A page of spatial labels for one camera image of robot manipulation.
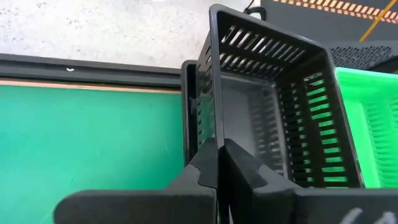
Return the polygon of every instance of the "black cable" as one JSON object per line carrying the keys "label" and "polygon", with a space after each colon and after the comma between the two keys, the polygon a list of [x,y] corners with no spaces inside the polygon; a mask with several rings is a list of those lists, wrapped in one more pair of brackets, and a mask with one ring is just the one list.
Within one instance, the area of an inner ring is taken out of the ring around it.
{"label": "black cable", "polygon": [[267,11],[263,7],[252,7],[250,6],[253,4],[254,0],[251,0],[250,4],[244,9],[243,13],[245,14],[252,14],[252,13],[258,13],[260,14],[261,20],[266,21],[267,20]]}

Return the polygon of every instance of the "wooden edge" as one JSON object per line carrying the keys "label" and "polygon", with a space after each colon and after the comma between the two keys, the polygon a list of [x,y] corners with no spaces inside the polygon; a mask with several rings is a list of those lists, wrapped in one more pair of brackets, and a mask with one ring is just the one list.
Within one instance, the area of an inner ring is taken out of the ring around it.
{"label": "wooden edge", "polygon": [[111,86],[111,85],[87,85],[82,83],[54,83],[54,82],[37,82],[30,80],[15,80],[15,79],[0,79],[0,85],[8,86],[29,86],[29,87],[44,87],[44,88],[68,88],[79,90],[101,90],[101,91],[128,91],[139,93],[170,93],[180,94],[177,90],[162,90],[155,88],[139,88],[132,86]]}

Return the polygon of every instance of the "green board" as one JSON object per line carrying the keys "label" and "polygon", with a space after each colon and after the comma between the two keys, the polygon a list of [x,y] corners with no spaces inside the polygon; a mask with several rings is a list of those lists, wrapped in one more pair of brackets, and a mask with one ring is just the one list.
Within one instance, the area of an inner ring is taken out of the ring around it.
{"label": "green board", "polygon": [[398,75],[336,68],[366,188],[398,187]]}
{"label": "green board", "polygon": [[182,169],[179,94],[0,86],[0,223],[52,223],[68,194],[162,189]]}

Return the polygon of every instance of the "concrete floor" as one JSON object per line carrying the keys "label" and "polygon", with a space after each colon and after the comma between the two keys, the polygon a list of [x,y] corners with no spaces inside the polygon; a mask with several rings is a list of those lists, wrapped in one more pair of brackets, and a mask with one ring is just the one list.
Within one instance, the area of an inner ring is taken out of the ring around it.
{"label": "concrete floor", "polygon": [[179,68],[198,58],[214,3],[250,0],[2,0],[0,53]]}

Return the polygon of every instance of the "green plastic basket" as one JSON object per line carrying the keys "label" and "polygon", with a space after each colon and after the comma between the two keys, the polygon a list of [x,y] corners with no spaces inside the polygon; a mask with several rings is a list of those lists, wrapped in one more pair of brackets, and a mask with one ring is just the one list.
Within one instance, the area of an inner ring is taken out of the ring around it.
{"label": "green plastic basket", "polygon": [[335,72],[365,187],[398,187],[398,75]]}

